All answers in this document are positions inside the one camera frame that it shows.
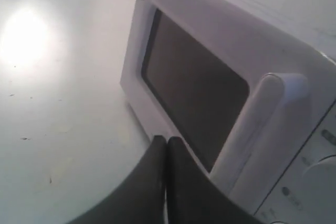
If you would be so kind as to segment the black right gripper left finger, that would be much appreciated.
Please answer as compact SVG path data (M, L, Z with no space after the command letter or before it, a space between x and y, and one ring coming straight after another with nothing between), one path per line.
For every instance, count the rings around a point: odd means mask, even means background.
M164 223L166 148L166 139L154 136L126 179L70 223Z

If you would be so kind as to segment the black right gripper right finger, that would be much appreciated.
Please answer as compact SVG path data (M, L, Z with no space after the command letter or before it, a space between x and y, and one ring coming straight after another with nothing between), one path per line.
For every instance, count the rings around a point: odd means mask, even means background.
M167 216L169 223L260 223L216 188L179 137L167 143Z

